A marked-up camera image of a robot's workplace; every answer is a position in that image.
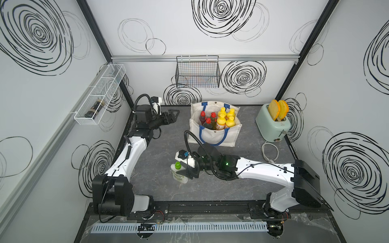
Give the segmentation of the yellow-green soap bottle red cap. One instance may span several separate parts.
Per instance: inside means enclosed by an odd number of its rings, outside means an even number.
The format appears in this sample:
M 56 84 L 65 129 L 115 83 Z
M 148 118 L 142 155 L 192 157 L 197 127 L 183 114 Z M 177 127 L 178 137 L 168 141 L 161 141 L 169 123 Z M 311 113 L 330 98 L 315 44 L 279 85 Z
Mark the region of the yellow-green soap bottle red cap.
M 211 119 L 212 129 L 215 130 L 216 123 L 217 123 L 217 115 L 215 112 L 211 113 L 210 119 Z

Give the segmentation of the white bag with blue handles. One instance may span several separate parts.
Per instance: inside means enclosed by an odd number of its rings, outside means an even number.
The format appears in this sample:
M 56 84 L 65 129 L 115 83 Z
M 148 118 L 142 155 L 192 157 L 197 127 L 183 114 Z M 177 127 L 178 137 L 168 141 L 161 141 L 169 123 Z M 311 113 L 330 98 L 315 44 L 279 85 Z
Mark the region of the white bag with blue handles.
M 217 114 L 222 107 L 226 108 L 226 111 L 230 111 L 231 108 L 235 110 L 236 125 L 232 128 L 223 130 L 205 128 L 200 122 L 201 112 L 204 111 L 206 117 L 209 118 L 212 112 Z M 240 107 L 220 101 L 205 101 L 191 104 L 189 120 L 190 131 L 195 134 L 202 143 L 209 143 L 213 146 L 235 147 L 238 135 L 242 128 L 242 124 L 238 118 L 239 111 Z

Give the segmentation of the mint green toaster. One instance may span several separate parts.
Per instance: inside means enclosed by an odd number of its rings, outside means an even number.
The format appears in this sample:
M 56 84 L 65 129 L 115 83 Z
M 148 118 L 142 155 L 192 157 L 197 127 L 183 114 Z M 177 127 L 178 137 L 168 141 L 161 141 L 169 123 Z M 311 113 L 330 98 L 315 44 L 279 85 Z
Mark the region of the mint green toaster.
M 272 120 L 268 112 L 269 103 L 263 105 L 255 119 L 262 137 L 268 142 L 279 142 L 284 139 L 291 129 L 291 122 L 288 117 L 281 121 Z

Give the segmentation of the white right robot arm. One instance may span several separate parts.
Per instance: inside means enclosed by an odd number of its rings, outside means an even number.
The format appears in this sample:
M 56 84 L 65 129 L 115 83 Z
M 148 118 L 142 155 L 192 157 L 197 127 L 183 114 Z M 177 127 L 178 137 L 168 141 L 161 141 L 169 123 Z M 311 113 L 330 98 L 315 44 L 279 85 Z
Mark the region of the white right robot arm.
M 178 174 L 188 179 L 198 178 L 200 171 L 209 171 L 224 181 L 256 179 L 281 185 L 281 190 L 270 192 L 266 197 L 263 208 L 269 213 L 283 213 L 296 205 L 330 206 L 321 196 L 319 175 L 302 160 L 286 164 L 256 162 L 224 155 L 209 144 L 200 146 L 197 151 L 180 150 L 175 158 L 183 166 Z

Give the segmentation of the green soap bottle red cap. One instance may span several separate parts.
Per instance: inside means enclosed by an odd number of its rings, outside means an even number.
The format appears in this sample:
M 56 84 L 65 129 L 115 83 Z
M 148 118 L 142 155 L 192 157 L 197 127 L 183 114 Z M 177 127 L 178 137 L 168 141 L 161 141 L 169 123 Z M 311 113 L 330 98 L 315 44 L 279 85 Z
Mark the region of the green soap bottle red cap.
M 211 118 L 207 118 L 206 121 L 203 123 L 203 127 L 212 130 L 213 124 Z

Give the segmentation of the white soap bottle green cap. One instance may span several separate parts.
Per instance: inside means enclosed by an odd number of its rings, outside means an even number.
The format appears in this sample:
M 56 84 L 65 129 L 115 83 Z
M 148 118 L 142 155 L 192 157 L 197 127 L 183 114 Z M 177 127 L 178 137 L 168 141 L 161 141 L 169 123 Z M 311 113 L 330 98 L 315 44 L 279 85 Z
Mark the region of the white soap bottle green cap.
M 172 173 L 173 179 L 182 183 L 187 184 L 188 178 L 184 175 L 179 174 L 179 172 L 185 171 L 185 168 L 181 165 L 180 162 L 175 162 L 175 164 L 172 164 L 170 167 L 170 171 Z

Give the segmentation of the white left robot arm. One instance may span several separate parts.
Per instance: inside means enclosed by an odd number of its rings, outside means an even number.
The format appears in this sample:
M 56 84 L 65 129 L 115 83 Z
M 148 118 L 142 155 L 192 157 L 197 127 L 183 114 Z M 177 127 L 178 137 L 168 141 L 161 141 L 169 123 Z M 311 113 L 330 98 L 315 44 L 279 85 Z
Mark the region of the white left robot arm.
M 180 111 L 154 110 L 152 105 L 141 105 L 135 112 L 135 122 L 130 132 L 124 135 L 125 147 L 112 166 L 92 181 L 94 213 L 98 215 L 130 216 L 131 213 L 154 209 L 154 200 L 149 195 L 135 195 L 130 183 L 132 172 L 154 137 L 154 130 L 177 121 Z

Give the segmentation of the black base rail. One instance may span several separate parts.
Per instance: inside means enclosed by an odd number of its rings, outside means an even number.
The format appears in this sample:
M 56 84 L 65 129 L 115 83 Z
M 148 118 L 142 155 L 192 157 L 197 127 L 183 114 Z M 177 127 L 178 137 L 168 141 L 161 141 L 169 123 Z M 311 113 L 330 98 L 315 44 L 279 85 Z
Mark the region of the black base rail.
M 125 213 L 123 217 L 129 220 L 142 221 L 171 220 L 173 217 L 194 215 L 248 215 L 251 219 L 280 221 L 291 219 L 291 214 L 302 212 L 327 212 L 329 208 L 321 205 L 319 208 L 310 208 L 296 205 L 285 213 L 277 213 L 266 205 L 265 200 L 227 200 L 227 201 L 153 201 L 134 204 L 134 212 Z

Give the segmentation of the aluminium wall rail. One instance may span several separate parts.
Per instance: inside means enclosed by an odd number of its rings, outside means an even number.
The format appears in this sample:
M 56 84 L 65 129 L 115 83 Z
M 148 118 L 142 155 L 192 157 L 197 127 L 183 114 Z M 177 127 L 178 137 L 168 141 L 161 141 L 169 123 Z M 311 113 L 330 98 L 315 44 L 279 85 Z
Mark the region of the aluminium wall rail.
M 118 55 L 112 62 L 210 62 L 210 61 L 293 61 L 298 62 L 296 54 L 244 54 L 244 55 Z

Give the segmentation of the orange soap bottle yellow cap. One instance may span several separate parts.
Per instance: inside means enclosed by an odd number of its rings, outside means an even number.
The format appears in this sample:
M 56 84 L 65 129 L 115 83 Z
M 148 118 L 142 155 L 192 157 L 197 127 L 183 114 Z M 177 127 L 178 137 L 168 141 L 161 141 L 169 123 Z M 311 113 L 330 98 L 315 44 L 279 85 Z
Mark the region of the orange soap bottle yellow cap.
M 215 129 L 216 130 L 223 130 L 225 128 L 225 124 L 226 124 L 225 114 L 222 113 L 219 115 L 219 117 L 217 119 Z
M 218 117 L 220 117 L 221 114 L 227 115 L 226 108 L 222 107 L 220 111 L 218 112 Z
M 229 110 L 229 112 L 227 113 L 227 116 L 226 116 L 226 119 L 230 119 L 230 117 L 235 117 L 236 114 L 235 114 L 235 109 L 234 108 L 231 108 Z
M 226 123 L 225 123 L 225 127 L 226 128 L 232 128 L 236 125 L 236 122 L 235 122 L 235 117 L 234 116 L 230 116 Z

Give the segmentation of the yellow toy toast slice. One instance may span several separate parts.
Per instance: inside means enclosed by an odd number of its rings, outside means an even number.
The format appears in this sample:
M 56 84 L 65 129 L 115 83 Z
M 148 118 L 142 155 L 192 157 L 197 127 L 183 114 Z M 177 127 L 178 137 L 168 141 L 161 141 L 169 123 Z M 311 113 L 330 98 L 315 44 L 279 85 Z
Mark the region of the yellow toy toast slice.
M 281 111 L 280 105 L 277 100 L 272 100 L 268 105 L 268 112 L 272 120 L 277 120 Z

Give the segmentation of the dark bottle in shelf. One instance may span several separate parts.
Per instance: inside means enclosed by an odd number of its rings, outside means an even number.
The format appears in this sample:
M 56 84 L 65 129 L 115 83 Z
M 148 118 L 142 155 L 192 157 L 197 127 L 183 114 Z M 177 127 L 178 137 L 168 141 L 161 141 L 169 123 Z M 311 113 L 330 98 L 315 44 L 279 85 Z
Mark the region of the dark bottle in shelf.
M 102 100 L 97 100 L 92 107 L 84 114 L 85 118 L 92 118 L 98 115 L 98 112 L 101 111 L 105 107 L 105 102 Z

